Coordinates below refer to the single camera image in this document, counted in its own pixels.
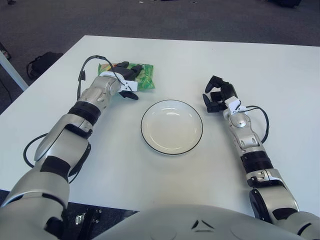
white plate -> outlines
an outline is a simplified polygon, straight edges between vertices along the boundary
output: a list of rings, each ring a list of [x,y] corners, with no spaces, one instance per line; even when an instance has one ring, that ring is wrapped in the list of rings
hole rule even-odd
[[[144,113],[141,132],[154,150],[169,155],[193,149],[201,139],[202,120],[190,105],[178,100],[155,103]]]

metal bracket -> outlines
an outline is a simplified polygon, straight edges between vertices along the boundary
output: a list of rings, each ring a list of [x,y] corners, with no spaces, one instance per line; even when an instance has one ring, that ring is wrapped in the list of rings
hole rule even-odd
[[[241,106],[241,101],[235,96],[228,98],[224,101],[224,103],[227,107],[227,109],[223,112],[223,116],[225,119],[228,118],[228,115],[232,116],[233,114],[236,114],[239,110],[247,109],[245,106]]]
[[[233,141],[240,156],[251,148],[256,148],[255,151],[265,150],[257,134],[252,130],[249,116],[243,112],[237,112],[228,115],[228,121],[229,130],[233,135]]]
[[[285,181],[282,179],[279,171],[275,168],[252,171],[246,175],[246,179],[252,180],[252,182],[259,182],[259,183],[278,181],[286,189],[288,189],[288,187],[286,186]]]
[[[83,213],[83,220],[82,220],[82,227],[80,230],[80,233],[78,235],[77,240],[89,240],[91,239],[91,232],[93,230],[94,224],[98,224],[100,221],[102,210],[99,208],[90,207],[86,210],[85,213]],[[77,218],[78,220],[81,218],[81,216],[76,216],[76,224],[77,224]]]
[[[120,80],[121,88],[117,91],[118,93],[121,91],[130,91],[130,92],[137,92],[138,91],[138,83],[136,81],[127,81],[125,78],[118,72],[115,74],[112,71],[104,71],[100,73],[99,76],[111,76],[111,77],[118,77]]]

table leg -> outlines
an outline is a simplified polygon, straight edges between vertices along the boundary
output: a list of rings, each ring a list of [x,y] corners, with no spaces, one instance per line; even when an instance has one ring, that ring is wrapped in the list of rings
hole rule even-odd
[[[11,65],[11,63],[7,60],[7,58],[3,55],[1,51],[0,64],[23,91],[25,91],[28,88],[28,84],[23,80],[23,78],[19,75],[19,73]]]

black arm joint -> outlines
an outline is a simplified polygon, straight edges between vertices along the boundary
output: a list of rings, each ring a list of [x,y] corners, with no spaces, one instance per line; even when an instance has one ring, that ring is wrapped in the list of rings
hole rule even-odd
[[[92,103],[86,101],[77,101],[75,105],[69,110],[68,114],[74,114],[84,118],[89,123],[95,125],[100,117],[100,110]]]
[[[253,176],[250,179],[248,179],[247,183],[251,188],[262,188],[262,187],[270,187],[270,186],[278,186],[278,185],[281,185],[284,187],[284,184],[279,180],[258,181],[256,176]]]
[[[278,208],[272,213],[277,220],[285,220],[290,215],[297,213],[298,211],[291,207]]]
[[[258,170],[274,168],[265,151],[252,151],[245,153],[241,156],[241,160],[247,174]]]
[[[67,124],[64,128],[69,130],[70,132],[73,132],[74,134],[77,134],[78,136],[80,136],[84,139],[88,139],[93,132],[92,129],[90,129],[88,132],[85,132],[82,129],[80,129],[79,127],[77,127],[71,123]]]
[[[65,231],[65,225],[63,221],[53,216],[46,222],[44,230],[56,236],[58,239],[62,239],[62,235]]]
[[[257,189],[251,190],[249,197],[255,218],[272,223],[265,201],[259,191]]]
[[[40,172],[57,174],[68,182],[69,170],[70,170],[70,165],[66,161],[56,156],[48,156],[44,160],[44,163],[41,166]]]

black bag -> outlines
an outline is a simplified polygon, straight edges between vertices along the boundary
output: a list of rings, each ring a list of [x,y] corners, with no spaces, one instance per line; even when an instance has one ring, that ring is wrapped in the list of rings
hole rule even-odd
[[[42,56],[36,57],[33,61],[29,62],[26,66],[26,74],[31,80],[36,80],[45,71],[48,70],[63,53],[54,53],[51,51],[46,52]]]
[[[3,46],[0,42],[0,51],[2,52],[2,54],[6,57],[6,59],[11,59],[11,55],[10,53],[7,51],[7,49],[5,48],[5,46]]]

